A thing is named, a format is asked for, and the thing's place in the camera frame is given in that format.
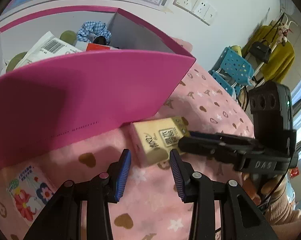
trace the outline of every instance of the pink blanket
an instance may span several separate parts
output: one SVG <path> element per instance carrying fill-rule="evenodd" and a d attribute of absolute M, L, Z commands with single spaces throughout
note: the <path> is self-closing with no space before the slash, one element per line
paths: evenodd
<path fill-rule="evenodd" d="M 155 118 L 174 115 L 185 117 L 189 130 L 253 136 L 253 125 L 244 111 L 198 64 L 188 71 Z M 58 188 L 65 180 L 86 181 L 106 171 L 111 162 L 118 160 L 124 148 L 132 151 L 132 166 L 124 196 L 118 204 L 109 205 L 114 239 L 188 239 L 192 204 L 184 204 L 178 197 L 168 162 L 139 168 L 127 126 L 30 161 Z M 195 171 L 212 180 L 226 182 L 236 179 L 241 183 L 240 174 L 232 170 L 232 165 L 191 154 L 184 155 L 183 159 L 190 162 Z M 23 162 L 0 171 L 0 229 L 9 240 L 21 240 L 28 230 L 28 225 L 16 211 L 6 191 L 8 183 L 27 164 Z M 215 208 L 218 228 L 218 204 Z"/>

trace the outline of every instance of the bag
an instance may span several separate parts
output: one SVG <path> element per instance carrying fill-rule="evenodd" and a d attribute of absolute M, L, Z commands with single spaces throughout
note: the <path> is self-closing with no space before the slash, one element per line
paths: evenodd
<path fill-rule="evenodd" d="M 264 62 L 264 63 L 268 63 L 269 61 L 269 58 L 270 58 L 270 54 L 271 54 L 271 48 L 269 46 L 269 43 L 268 41 L 266 41 L 266 37 L 268 34 L 270 34 L 270 32 L 274 29 L 275 26 L 277 26 L 277 30 L 275 31 L 275 34 L 273 36 L 273 39 L 271 41 L 270 44 L 273 43 L 275 37 L 276 37 L 276 34 L 278 32 L 278 27 L 279 25 L 279 22 L 281 22 L 284 18 L 284 13 L 282 14 L 282 16 L 278 19 L 278 21 L 275 23 L 275 25 L 273 27 L 271 27 L 271 29 L 269 30 L 269 32 L 261 39 L 261 41 L 255 41 L 252 46 L 250 47 L 249 49 L 249 53 L 252 54 L 255 58 L 259 59 L 260 61 Z"/>
<path fill-rule="evenodd" d="M 267 45 L 263 43 L 265 41 L 266 40 L 254 42 L 249 49 L 249 53 L 251 53 L 255 58 L 267 64 L 270 58 L 271 48 L 268 41 L 266 41 Z"/>

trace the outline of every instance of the magenta storage box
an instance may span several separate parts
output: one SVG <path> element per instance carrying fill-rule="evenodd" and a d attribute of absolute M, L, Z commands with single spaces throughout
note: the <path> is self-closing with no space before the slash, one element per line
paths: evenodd
<path fill-rule="evenodd" d="M 102 21 L 121 50 L 70 54 L 0 77 L 0 168 L 153 116 L 195 62 L 156 27 L 119 8 L 59 7 L 0 28 L 0 71 L 51 31 Z"/>

